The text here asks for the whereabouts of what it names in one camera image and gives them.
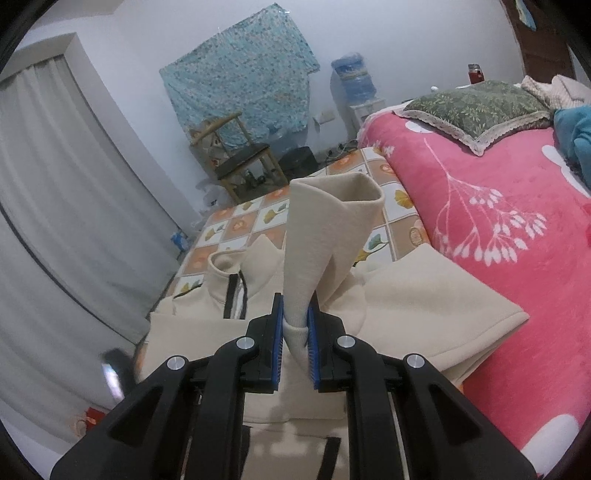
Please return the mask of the green lace-trimmed pillow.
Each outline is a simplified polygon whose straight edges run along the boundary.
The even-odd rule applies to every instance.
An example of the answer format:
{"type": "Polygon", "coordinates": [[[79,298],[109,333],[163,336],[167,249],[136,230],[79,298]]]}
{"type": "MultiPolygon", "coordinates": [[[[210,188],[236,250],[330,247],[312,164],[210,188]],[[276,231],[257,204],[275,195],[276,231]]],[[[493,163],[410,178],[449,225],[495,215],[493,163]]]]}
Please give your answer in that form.
{"type": "Polygon", "coordinates": [[[497,80],[418,97],[394,111],[425,123],[483,156],[497,141],[514,133],[547,128],[552,113],[534,95],[497,80]]]}

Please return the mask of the wooden chair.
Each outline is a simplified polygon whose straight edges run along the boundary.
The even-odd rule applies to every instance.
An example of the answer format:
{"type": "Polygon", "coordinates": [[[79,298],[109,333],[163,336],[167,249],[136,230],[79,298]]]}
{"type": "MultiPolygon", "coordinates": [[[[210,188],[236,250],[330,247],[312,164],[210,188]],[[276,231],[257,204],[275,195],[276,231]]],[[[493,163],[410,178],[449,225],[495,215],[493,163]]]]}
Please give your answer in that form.
{"type": "Polygon", "coordinates": [[[211,165],[215,179],[224,187],[235,204],[245,202],[245,199],[239,195],[241,190],[243,192],[256,190],[267,180],[277,187],[288,185],[287,176],[271,151],[270,144],[254,141],[240,117],[242,117],[242,111],[233,112],[225,117],[206,120],[204,126],[189,129],[190,145],[199,146],[204,150],[205,158],[211,165]],[[228,147],[221,135],[221,130],[232,122],[235,122],[239,133],[245,139],[237,147],[228,147]],[[263,182],[259,182],[257,178],[249,180],[245,176],[245,171],[256,162],[263,166],[263,182]],[[237,177],[242,178],[245,184],[243,188],[233,182],[237,177]]]}

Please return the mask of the grey curtain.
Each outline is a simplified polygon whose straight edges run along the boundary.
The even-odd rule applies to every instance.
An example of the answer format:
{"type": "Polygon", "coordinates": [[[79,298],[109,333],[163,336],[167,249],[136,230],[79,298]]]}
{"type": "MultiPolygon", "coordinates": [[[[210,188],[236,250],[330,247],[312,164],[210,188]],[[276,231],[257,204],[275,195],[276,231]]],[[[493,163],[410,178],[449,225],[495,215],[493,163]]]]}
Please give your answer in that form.
{"type": "Polygon", "coordinates": [[[102,354],[148,331],[176,227],[62,57],[1,85],[1,207],[1,411],[71,443],[89,407],[112,404],[102,354]]]}

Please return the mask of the cream zip-up jacket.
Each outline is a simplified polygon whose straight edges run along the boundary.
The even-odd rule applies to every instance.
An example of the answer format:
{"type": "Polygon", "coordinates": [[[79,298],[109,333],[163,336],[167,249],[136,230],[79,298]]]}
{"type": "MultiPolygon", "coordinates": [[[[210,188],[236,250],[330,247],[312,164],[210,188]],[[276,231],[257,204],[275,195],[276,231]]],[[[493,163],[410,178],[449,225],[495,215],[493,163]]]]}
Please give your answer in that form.
{"type": "Polygon", "coordinates": [[[304,307],[317,295],[322,312],[346,333],[394,358],[426,357],[461,384],[528,319],[527,313],[460,266],[423,245],[379,266],[353,264],[382,210],[381,187],[363,173],[294,180],[290,205],[327,206],[332,223],[298,227],[283,249],[260,236],[242,250],[208,257],[204,282],[162,299],[150,315],[139,374],[174,355],[204,358],[245,334],[283,295],[280,387],[247,395],[250,442],[246,479],[346,477],[346,399],[315,391],[308,375],[304,307]]]}

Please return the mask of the teal patterned hanging cloth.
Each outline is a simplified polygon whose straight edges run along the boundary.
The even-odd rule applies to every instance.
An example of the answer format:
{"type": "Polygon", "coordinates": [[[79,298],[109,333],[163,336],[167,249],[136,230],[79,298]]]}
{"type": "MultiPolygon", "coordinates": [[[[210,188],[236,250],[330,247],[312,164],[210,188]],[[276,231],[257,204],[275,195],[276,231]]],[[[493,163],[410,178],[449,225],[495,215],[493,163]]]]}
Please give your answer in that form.
{"type": "Polygon", "coordinates": [[[308,128],[310,76],[317,58],[290,13],[274,3],[159,70],[184,131],[242,113],[256,141],[270,128],[308,128]]]}

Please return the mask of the cream knitted blanket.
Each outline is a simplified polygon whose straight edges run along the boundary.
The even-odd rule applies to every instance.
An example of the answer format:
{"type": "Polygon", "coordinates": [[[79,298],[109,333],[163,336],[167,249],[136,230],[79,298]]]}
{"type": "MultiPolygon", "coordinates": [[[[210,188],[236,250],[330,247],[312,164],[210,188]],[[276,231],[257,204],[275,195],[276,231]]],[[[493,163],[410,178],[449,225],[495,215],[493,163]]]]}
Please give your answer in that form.
{"type": "Polygon", "coordinates": [[[572,78],[555,75],[550,83],[526,75],[521,88],[535,96],[550,110],[577,108],[591,103],[591,90],[572,78]]]}

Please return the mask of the blue water jug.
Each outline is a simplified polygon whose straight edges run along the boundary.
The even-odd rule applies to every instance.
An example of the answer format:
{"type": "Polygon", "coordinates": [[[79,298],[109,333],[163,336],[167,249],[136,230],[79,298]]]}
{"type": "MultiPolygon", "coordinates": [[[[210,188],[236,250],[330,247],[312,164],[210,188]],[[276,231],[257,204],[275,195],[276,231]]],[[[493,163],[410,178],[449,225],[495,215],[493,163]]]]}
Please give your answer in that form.
{"type": "Polygon", "coordinates": [[[332,61],[332,70],[339,77],[349,105],[374,100],[377,89],[360,53],[351,53],[332,61]]]}

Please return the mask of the red jar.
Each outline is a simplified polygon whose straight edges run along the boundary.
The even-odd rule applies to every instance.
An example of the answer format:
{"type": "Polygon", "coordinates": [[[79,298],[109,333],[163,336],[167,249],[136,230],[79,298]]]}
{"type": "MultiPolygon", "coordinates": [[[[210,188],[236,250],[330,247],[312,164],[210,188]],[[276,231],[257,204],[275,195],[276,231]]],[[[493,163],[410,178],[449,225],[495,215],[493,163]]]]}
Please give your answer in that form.
{"type": "Polygon", "coordinates": [[[472,85],[485,81],[485,77],[481,67],[478,64],[468,65],[468,75],[472,85]]]}

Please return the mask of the teal blue garment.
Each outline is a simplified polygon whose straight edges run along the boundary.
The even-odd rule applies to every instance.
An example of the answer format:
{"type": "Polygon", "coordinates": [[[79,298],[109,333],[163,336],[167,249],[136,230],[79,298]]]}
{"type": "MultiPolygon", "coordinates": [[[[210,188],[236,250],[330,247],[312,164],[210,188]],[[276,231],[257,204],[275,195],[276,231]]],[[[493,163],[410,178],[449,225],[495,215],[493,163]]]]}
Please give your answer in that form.
{"type": "Polygon", "coordinates": [[[558,149],[569,168],[590,189],[591,106],[559,109],[554,113],[558,149]]]}

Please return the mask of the white water dispenser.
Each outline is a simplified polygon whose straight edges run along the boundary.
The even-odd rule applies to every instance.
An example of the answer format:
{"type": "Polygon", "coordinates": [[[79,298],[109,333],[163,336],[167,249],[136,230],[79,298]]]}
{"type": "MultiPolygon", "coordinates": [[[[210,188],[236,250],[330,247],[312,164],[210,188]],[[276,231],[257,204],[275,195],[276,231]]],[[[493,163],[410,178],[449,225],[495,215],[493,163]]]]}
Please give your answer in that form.
{"type": "Polygon", "coordinates": [[[360,128],[363,126],[363,122],[365,122],[370,115],[382,110],[384,107],[386,107],[386,101],[382,98],[375,98],[361,104],[349,105],[349,116],[351,116],[355,131],[359,132],[360,128]]]}

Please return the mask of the red box on floor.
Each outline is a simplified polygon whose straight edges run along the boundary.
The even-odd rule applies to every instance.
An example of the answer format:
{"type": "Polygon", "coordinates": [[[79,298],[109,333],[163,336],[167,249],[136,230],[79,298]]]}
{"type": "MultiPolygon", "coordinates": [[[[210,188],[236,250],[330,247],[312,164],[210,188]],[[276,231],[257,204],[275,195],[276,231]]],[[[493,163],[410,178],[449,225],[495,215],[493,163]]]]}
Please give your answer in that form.
{"type": "Polygon", "coordinates": [[[91,429],[96,427],[106,416],[107,411],[88,407],[81,416],[73,420],[72,429],[77,437],[83,437],[91,429]]]}

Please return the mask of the checkered orange bed sheet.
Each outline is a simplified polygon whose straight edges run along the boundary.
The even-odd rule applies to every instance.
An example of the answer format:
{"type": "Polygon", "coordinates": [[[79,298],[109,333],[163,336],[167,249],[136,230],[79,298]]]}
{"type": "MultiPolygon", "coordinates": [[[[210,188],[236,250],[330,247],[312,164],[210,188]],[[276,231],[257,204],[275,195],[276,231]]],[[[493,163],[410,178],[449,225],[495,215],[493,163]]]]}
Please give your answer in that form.
{"type": "MultiPolygon", "coordinates": [[[[360,172],[376,181],[385,203],[368,228],[370,235],[353,264],[382,266],[399,260],[430,239],[417,208],[402,181],[387,162],[392,147],[365,147],[311,174],[314,178],[360,172]]],[[[207,260],[215,252],[242,250],[265,235],[283,249],[286,237],[298,227],[311,232],[322,223],[332,223],[327,206],[305,207],[301,200],[290,205],[290,189],[281,187],[238,206],[218,210],[205,221],[188,250],[166,294],[179,296],[204,282],[207,260]]]]}

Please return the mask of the pink floral blanket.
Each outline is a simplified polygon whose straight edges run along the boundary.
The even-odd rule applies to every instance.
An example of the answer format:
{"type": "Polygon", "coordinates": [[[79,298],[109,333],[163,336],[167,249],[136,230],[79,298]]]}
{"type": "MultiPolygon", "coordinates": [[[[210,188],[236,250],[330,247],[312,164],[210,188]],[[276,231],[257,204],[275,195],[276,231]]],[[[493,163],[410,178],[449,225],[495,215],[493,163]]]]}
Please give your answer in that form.
{"type": "Polygon", "coordinates": [[[385,110],[359,134],[402,181],[432,245],[528,321],[463,384],[466,396],[544,478],[590,436],[590,199],[551,128],[476,156],[385,110]]]}

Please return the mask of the dark wooden door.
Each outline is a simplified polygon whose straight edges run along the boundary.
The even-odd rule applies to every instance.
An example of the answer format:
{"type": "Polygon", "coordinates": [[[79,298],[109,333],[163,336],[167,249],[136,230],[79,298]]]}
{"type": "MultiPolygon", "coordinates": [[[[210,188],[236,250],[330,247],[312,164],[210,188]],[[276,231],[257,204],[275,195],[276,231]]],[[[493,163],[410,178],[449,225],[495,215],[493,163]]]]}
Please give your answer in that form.
{"type": "Polygon", "coordinates": [[[545,83],[556,75],[575,78],[567,42],[548,15],[533,1],[503,0],[502,4],[519,44],[525,73],[545,83]]]}

